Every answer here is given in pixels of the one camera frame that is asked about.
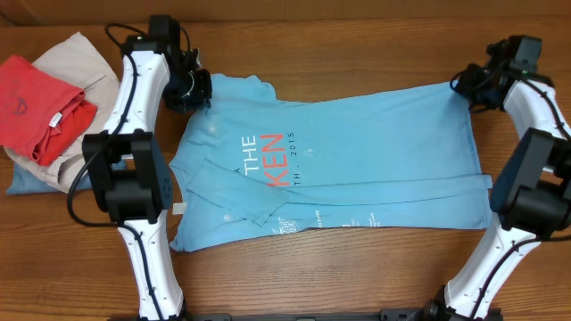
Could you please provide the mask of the light blue printed t-shirt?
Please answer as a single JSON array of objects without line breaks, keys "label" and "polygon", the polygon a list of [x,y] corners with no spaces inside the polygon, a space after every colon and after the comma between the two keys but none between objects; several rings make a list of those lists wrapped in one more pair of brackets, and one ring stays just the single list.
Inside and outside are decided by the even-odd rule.
[{"label": "light blue printed t-shirt", "polygon": [[307,229],[482,229],[492,180],[468,104],[447,84],[320,103],[255,76],[212,79],[171,169],[186,210],[176,251]]}]

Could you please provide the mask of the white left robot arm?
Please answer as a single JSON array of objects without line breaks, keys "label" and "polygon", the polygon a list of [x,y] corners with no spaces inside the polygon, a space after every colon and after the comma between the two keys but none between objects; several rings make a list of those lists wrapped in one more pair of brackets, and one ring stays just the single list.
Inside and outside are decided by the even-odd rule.
[{"label": "white left robot arm", "polygon": [[129,36],[120,47],[123,78],[111,117],[85,136],[82,152],[99,209],[118,229],[137,282],[139,320],[184,320],[186,299],[167,237],[170,169],[154,134],[161,105],[187,113],[211,104],[211,77],[199,52],[178,41]]}]

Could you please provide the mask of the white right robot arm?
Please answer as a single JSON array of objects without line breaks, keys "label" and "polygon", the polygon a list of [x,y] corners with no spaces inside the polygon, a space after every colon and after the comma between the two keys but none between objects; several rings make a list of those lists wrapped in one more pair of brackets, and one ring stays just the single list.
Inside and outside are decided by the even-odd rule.
[{"label": "white right robot arm", "polygon": [[492,223],[467,263],[422,309],[405,315],[384,309],[383,320],[501,320],[491,304],[517,265],[570,226],[570,126],[551,79],[530,70],[499,67],[476,86],[470,70],[451,87],[472,102],[500,109],[513,120],[519,143],[492,187]]}]

